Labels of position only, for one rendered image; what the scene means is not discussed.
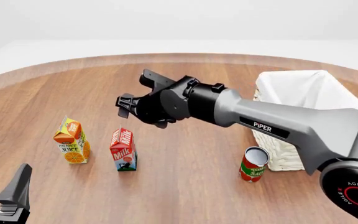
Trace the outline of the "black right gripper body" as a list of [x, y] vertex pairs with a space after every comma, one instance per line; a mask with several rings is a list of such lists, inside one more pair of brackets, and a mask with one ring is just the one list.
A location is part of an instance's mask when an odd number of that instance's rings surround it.
[[141, 119], [139, 115], [138, 105], [141, 97], [133, 96], [128, 93], [118, 96], [116, 106], [119, 108], [118, 116], [127, 119], [130, 114], [136, 118]]

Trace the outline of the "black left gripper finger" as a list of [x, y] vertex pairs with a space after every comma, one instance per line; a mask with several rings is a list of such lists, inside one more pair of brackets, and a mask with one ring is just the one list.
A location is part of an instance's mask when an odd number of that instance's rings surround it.
[[30, 210], [29, 184], [32, 168], [22, 164], [6, 188], [0, 193], [1, 207], [17, 207]]

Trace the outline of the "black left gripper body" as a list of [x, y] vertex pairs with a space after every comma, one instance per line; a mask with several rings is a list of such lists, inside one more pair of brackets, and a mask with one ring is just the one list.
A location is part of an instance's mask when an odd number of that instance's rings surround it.
[[0, 208], [0, 224], [26, 224], [30, 212], [15, 205]]

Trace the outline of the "red and white milk carton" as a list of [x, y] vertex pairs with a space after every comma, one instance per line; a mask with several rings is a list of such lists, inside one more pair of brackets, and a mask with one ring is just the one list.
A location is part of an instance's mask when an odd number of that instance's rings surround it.
[[137, 170], [137, 151], [133, 132], [122, 127], [115, 130], [109, 149], [117, 171]]

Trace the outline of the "white wicker basket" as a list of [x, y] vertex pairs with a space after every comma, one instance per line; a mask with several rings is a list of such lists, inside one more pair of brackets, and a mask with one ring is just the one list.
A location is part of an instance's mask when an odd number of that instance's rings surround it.
[[268, 168], [271, 171], [304, 169], [297, 150], [293, 145], [257, 131], [253, 131], [253, 136], [259, 147], [269, 153], [270, 161], [268, 162]]

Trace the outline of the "white cloth basket liner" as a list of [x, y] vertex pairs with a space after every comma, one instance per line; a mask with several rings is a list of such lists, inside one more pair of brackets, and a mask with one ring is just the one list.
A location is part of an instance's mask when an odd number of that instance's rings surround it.
[[262, 72], [255, 85], [254, 101], [316, 110], [358, 110], [358, 98], [325, 70]]

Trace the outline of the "orange juice carton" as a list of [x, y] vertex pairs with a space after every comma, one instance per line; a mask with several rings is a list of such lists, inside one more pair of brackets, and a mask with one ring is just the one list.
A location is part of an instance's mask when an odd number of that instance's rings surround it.
[[60, 152], [69, 164], [87, 164], [91, 146], [81, 123], [65, 116], [53, 136]]

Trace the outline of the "red tomato sauce tin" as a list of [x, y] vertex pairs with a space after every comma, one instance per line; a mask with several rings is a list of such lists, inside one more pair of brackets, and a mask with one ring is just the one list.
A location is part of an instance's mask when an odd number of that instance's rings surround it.
[[269, 162], [269, 154], [261, 147], [249, 147], [245, 150], [239, 168], [240, 177], [247, 182], [258, 182]]

